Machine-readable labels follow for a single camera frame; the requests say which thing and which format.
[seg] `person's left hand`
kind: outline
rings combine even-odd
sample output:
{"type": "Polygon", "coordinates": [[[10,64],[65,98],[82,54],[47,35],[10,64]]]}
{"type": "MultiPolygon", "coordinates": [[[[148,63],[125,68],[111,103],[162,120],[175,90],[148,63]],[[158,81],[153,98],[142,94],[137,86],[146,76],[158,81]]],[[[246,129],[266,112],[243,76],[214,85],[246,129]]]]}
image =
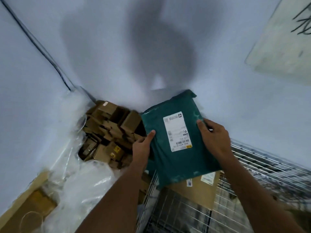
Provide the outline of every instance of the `person's left hand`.
{"type": "Polygon", "coordinates": [[[141,138],[133,144],[133,163],[143,169],[147,166],[150,154],[150,143],[155,134],[155,130],[152,130],[145,139],[141,138]]]}

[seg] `metal wire rack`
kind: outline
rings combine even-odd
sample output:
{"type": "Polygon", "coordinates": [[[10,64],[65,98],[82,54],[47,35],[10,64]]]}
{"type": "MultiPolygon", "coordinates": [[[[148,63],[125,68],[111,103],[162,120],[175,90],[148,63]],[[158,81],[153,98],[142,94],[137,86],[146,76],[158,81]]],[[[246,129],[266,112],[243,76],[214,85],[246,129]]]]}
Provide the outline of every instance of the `metal wire rack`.
{"type": "MultiPolygon", "coordinates": [[[[238,143],[234,155],[286,210],[311,210],[311,171],[238,143]]],[[[136,232],[253,232],[247,215],[224,173],[220,175],[214,207],[204,208],[176,192],[157,190],[155,174],[144,201],[136,232]]]]}

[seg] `green package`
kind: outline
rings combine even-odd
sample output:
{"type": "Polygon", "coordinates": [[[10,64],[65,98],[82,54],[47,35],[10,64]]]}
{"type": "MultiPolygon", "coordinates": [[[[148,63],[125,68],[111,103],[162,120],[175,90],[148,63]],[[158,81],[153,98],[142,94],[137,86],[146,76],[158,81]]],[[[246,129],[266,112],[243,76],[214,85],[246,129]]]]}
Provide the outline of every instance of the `green package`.
{"type": "Polygon", "coordinates": [[[203,143],[196,124],[203,118],[194,97],[186,90],[141,114],[147,134],[156,131],[151,148],[160,188],[221,169],[203,143]]]}

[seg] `yellow label section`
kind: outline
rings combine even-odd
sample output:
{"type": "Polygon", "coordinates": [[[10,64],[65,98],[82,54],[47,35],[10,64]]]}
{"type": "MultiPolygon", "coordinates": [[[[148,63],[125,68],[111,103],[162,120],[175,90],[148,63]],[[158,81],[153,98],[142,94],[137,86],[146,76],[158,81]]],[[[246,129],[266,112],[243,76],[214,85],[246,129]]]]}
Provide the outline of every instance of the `yellow label section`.
{"type": "Polygon", "coordinates": [[[120,150],[121,150],[121,148],[120,148],[119,146],[116,146],[115,149],[114,149],[114,151],[115,151],[116,153],[119,153],[120,150]]]}

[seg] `white sticker on box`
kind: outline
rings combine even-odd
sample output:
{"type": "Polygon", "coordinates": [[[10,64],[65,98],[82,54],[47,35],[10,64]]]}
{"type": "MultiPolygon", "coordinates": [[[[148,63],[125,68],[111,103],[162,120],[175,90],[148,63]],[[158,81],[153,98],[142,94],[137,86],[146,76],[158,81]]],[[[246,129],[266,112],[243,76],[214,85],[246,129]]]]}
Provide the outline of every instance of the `white sticker on box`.
{"type": "Polygon", "coordinates": [[[192,179],[187,179],[187,187],[192,187],[192,179]]]}
{"type": "Polygon", "coordinates": [[[202,175],[201,177],[201,181],[209,184],[209,185],[213,185],[214,184],[214,179],[215,179],[215,172],[211,172],[205,175],[202,175]]]}
{"type": "Polygon", "coordinates": [[[172,152],[192,147],[182,112],[166,116],[163,120],[172,152]]]}

